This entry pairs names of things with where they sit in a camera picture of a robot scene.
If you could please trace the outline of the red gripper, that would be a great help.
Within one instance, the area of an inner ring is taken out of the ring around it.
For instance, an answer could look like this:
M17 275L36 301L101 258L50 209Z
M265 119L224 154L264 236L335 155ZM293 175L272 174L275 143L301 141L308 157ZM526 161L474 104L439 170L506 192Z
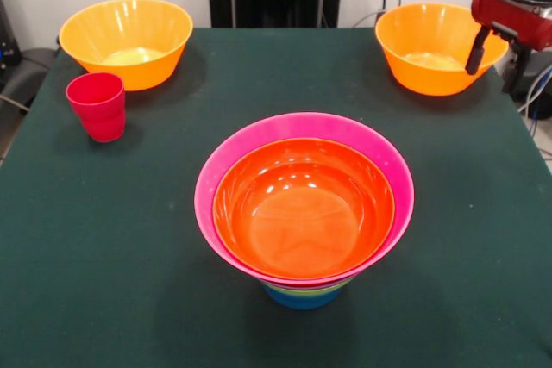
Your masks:
M502 73L504 93L512 93L530 62L531 49L551 47L551 0L473 0L471 13L481 27L474 38L465 71L474 76L485 55L491 30L510 43L511 59Z

